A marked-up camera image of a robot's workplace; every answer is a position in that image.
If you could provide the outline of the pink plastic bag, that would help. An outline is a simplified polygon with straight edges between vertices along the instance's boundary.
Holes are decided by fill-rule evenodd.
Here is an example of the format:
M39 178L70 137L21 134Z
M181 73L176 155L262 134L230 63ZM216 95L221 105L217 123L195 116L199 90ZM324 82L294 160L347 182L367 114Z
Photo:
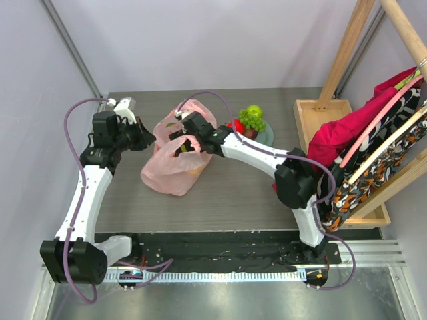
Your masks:
M199 178L189 175L187 171L194 170L202 165L207 166L212 155L201 151L196 138L184 135L170 141L169 134L181 129L182 123L174 117L171 111L154 128L156 137L154 151L151 158L141 170L141 180L153 190L175 196L185 195ZM200 153L182 153L175 156L175 150L186 140L194 141L199 145Z

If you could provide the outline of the green grapes bunch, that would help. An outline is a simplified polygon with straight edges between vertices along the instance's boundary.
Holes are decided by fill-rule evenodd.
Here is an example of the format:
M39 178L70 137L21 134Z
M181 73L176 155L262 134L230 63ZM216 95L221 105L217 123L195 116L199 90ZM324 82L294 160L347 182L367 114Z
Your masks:
M253 117L248 115L246 109L241 109L239 112L238 119L245 126L246 129L255 129L257 132L263 131L266 127L265 121L263 117L258 119L257 117Z

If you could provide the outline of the green apple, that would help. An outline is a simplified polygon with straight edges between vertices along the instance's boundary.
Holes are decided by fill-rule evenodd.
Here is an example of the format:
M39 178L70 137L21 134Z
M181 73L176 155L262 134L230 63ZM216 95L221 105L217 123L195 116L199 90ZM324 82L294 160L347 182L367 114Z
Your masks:
M248 115L261 119L263 117L262 108L259 105L250 105L246 108Z

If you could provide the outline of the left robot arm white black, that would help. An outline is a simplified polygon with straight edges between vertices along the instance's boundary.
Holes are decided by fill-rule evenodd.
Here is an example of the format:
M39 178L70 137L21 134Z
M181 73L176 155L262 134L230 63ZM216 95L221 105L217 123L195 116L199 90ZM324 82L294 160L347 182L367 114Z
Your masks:
M95 227L105 192L127 150L143 151L155 137L133 111L102 111L92 120L89 143L79 157L79 180L67 216L52 240L44 240L40 254L56 283L100 284L107 268L119 260L137 265L143 256L135 235L113 235L95 242Z

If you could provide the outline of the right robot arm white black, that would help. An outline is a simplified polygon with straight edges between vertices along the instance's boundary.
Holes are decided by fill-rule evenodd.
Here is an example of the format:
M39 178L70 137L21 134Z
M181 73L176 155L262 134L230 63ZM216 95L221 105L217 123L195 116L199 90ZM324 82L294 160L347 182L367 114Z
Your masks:
M272 177L278 199L294 214L302 257L308 263L317 263L324 257L328 240L318 214L313 212L317 207L314 170L301 150L277 150L245 140L225 125L214 128L197 111L174 111L172 114L182 128L171 133L170 139L187 135L196 139L203 152L241 161Z

